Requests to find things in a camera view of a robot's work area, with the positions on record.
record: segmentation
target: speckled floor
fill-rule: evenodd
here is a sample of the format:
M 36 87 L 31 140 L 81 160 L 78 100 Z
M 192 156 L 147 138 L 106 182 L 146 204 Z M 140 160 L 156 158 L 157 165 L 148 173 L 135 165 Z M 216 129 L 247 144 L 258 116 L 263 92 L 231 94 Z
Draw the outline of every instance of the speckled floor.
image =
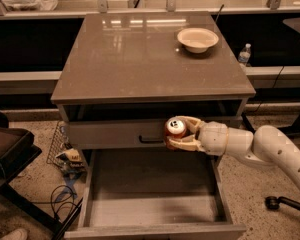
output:
M 300 111 L 300 106 L 247 107 L 248 118 L 255 128 L 264 124 L 276 127 L 290 125 Z M 22 195 L 52 215 L 50 195 L 52 191 L 65 184 L 62 173 L 53 165 L 47 164 L 47 156 L 53 134 L 60 120 L 58 112 L 27 111 L 16 113 L 4 111 L 11 121 L 11 127 L 26 128 L 35 135 L 35 144 L 42 154 L 30 164 L 25 173 L 13 180 L 11 185 Z M 300 138 L 293 140 L 300 148 Z M 300 240 L 300 212 L 285 205 L 279 211 L 268 211 L 264 198 L 268 195 L 286 196 L 300 202 L 300 192 L 291 180 L 278 168 L 259 171 L 247 167 L 232 157 L 224 156 L 219 164 L 223 190 L 235 224 L 245 224 L 247 232 L 240 240 L 289 239 Z M 85 175 L 75 183 L 78 200 L 81 197 Z M 0 197 L 0 237 L 18 227 L 29 232 L 29 240 L 51 239 L 51 232 L 34 221 L 24 212 Z

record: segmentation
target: person's foot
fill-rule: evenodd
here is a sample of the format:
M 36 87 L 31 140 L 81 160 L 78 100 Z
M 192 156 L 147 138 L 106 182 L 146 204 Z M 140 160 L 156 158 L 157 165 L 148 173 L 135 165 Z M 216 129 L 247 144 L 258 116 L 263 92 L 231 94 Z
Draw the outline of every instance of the person's foot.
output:
M 24 228 L 18 228 L 8 235 L 0 238 L 0 240 L 26 240 L 28 237 L 28 232 Z

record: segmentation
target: plastic bottle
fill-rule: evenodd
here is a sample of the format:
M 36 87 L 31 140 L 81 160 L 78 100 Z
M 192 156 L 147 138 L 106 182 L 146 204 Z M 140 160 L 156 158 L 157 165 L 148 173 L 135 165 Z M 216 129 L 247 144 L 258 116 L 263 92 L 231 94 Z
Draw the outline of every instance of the plastic bottle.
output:
M 251 56 L 251 44 L 246 44 L 238 56 L 238 61 L 242 69 L 244 69 Z

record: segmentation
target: bowl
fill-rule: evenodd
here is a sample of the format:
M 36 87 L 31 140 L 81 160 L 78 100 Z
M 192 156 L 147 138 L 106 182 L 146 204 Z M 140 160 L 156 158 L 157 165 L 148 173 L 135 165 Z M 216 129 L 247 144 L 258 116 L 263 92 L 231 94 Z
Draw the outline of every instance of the bowl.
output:
M 205 28 L 183 29 L 177 38 L 189 52 L 193 53 L 205 52 L 219 41 L 219 37 L 214 32 Z

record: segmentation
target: drawer handle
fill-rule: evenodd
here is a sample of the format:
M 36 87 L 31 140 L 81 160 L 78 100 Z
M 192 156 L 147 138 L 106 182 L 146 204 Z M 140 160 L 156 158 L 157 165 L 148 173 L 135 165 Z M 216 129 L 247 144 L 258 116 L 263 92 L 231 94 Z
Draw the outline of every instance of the drawer handle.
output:
M 139 141 L 143 144 L 158 144 L 163 143 L 163 140 L 160 139 L 144 139 L 141 135 L 139 135 Z

